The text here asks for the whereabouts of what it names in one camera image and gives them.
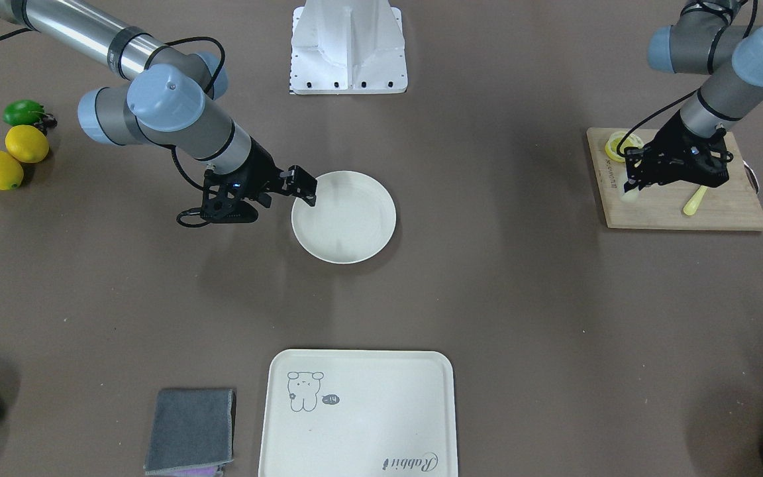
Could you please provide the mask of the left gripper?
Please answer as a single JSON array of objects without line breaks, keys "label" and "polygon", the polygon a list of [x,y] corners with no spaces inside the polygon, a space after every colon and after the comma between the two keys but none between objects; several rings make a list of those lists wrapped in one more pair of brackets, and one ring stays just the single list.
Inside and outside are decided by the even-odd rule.
[{"label": "left gripper", "polygon": [[724,141],[727,128],[717,117],[713,117],[711,126],[711,136],[704,138],[689,130],[676,113],[644,148],[627,149],[627,174],[621,174],[621,201],[636,201],[639,188],[655,184],[685,181],[719,187],[727,182],[727,164],[733,159]]}]

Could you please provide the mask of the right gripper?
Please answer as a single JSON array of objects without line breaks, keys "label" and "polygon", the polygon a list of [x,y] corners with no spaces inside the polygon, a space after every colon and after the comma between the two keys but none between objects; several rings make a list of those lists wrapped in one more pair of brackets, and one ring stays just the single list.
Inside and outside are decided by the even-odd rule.
[{"label": "right gripper", "polygon": [[216,169],[204,172],[199,216],[206,223],[253,223],[258,211],[249,202],[257,201],[269,208],[269,193],[293,196],[315,207],[317,180],[302,167],[279,169],[272,155],[255,139],[243,160],[242,165],[231,167],[225,174]]}]

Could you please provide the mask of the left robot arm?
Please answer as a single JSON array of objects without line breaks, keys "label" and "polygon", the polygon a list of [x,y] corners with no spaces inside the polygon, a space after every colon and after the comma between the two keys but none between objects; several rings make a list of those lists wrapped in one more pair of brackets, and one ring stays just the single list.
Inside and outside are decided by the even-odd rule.
[{"label": "left robot arm", "polygon": [[654,138],[624,151],[624,194],[649,186],[691,182],[719,187],[733,155],[725,136],[763,102],[763,25],[734,25],[740,1],[689,1],[674,25],[649,40],[651,68],[705,74]]}]

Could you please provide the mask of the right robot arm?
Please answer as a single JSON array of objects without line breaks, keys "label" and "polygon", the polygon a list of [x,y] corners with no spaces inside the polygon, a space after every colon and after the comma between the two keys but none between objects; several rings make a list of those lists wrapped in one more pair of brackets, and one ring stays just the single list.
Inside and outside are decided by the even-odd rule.
[{"label": "right robot arm", "polygon": [[0,1],[0,19],[19,32],[36,31],[104,63],[121,87],[89,91],[79,101],[82,130],[100,144],[154,144],[172,158],[183,151],[205,167],[199,207],[176,217],[187,226],[253,223],[254,203],[272,194],[316,203],[317,181],[302,167],[276,166],[272,155],[220,105],[227,74],[225,55],[184,54],[134,25],[81,1]]}]

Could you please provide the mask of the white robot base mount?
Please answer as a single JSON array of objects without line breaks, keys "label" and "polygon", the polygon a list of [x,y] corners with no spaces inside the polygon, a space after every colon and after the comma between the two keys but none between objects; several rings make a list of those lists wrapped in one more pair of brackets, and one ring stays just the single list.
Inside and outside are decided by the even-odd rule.
[{"label": "white robot base mount", "polygon": [[408,87],[402,12],[387,1],[307,1],[293,10],[289,91],[379,95]]}]

